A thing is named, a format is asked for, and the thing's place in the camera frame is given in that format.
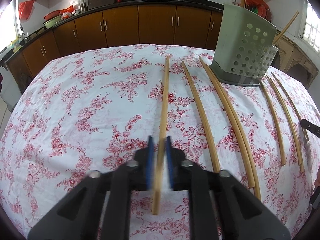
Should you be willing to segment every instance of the utensil holder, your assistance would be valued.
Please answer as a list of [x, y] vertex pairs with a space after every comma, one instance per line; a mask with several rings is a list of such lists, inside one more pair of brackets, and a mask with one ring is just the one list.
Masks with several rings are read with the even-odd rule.
[[220, 82], [258, 86], [278, 48], [276, 27], [245, 8], [224, 4], [221, 29], [210, 68]]

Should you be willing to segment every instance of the floral tablecloth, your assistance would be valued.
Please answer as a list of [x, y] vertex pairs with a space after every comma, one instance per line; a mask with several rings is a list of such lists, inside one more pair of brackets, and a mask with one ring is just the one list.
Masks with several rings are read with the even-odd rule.
[[[51, 61], [22, 95], [0, 142], [0, 203], [18, 230], [27, 236], [88, 171], [116, 169], [137, 149], [146, 147], [149, 135], [157, 144], [166, 56], [170, 57], [167, 135], [173, 146], [212, 171], [199, 113], [181, 66], [184, 60], [212, 128], [221, 168], [247, 185], [233, 129], [198, 60], [201, 56], [209, 64], [213, 55], [214, 51], [206, 49], [141, 44]], [[283, 82], [300, 115], [320, 126], [320, 114], [305, 88], [275, 68], [269, 68], [271, 72]], [[305, 172], [300, 173], [287, 119], [274, 91], [264, 82], [283, 136], [283, 167], [275, 125], [261, 89], [223, 87], [247, 133], [262, 202], [294, 236], [310, 212], [320, 139], [308, 132], [310, 141], [303, 140], [297, 116], [289, 107], [303, 153]], [[169, 189], [167, 171], [160, 215], [152, 215], [151, 206], [151, 192], [133, 193], [131, 239], [189, 239], [188, 193]]]

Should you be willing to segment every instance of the red plastic bag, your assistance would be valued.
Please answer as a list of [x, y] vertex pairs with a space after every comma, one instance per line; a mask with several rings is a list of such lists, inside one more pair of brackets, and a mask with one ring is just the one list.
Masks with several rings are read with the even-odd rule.
[[73, 5], [69, 6], [67, 9], [62, 9], [61, 13], [64, 14], [65, 12], [72, 13], [75, 9], [73, 8]]
[[27, 20], [31, 14], [33, 3], [35, 0], [21, 2], [19, 4], [19, 18], [20, 20]]

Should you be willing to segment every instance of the black countertop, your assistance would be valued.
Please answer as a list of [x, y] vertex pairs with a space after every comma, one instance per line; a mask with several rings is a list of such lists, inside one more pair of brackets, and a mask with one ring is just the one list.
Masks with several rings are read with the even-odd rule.
[[42, 35], [46, 34], [47, 32], [53, 30], [54, 28], [67, 23], [69, 21], [73, 21], [74, 19], [77, 19], [79, 17], [94, 13], [94, 12], [99, 12], [103, 11], [106, 9], [112, 9], [112, 8], [117, 8], [121, 6], [129, 6], [129, 5], [142, 5], [142, 4], [167, 4], [167, 5], [179, 5], [179, 6], [188, 6], [188, 7], [194, 7], [194, 8], [199, 8], [199, 9], [207, 9], [207, 10], [212, 10], [212, 11], [217, 11], [217, 12], [223, 12], [223, 5], [220, 3], [215, 3], [212, 1], [208, 0], [123, 0], [120, 3], [114, 3], [114, 4], [109, 4], [105, 6], [101, 6], [98, 8], [94, 8], [88, 11], [85, 11], [83, 13], [79, 13], [77, 15], [74, 15], [68, 19], [62, 20], [56, 25], [52, 26], [49, 29], [46, 29], [44, 32], [38, 34], [36, 37], [32, 38], [31, 40], [27, 41], [26, 44], [21, 46], [21, 48], [11, 55], [8, 59], [7, 62], [10, 61], [10, 59], [14, 58], [15, 55], [17, 55], [19, 52], [23, 51], [29, 44], [31, 44], [33, 41], [41, 37]]

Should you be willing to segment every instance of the table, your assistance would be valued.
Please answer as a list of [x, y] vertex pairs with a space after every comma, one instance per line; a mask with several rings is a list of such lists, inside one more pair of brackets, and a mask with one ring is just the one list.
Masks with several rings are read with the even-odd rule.
[[[88, 171], [116, 169], [146, 147], [149, 135], [158, 143], [166, 56], [170, 57], [167, 135], [173, 146], [212, 171], [199, 113], [181, 66], [184, 60], [200, 92], [221, 168], [247, 186], [233, 129], [198, 60], [201, 56], [210, 64], [213, 55], [206, 49], [140, 44], [51, 61], [22, 95], [0, 141], [0, 203], [18, 230], [27, 236]], [[269, 68], [269, 76], [271, 72], [283, 82], [302, 118], [320, 126], [319, 111], [305, 88], [275, 68]], [[289, 107], [303, 153], [305, 173], [300, 173], [284, 111], [266, 79], [264, 83], [283, 136], [286, 165], [282, 167], [275, 125], [261, 89], [223, 87], [247, 134], [262, 202], [294, 236], [310, 212], [320, 140], [308, 132], [310, 141], [303, 141], [297, 116]], [[131, 239], [189, 239], [188, 193], [172, 192], [166, 171], [160, 215], [152, 215], [151, 206], [151, 192], [133, 193]]]

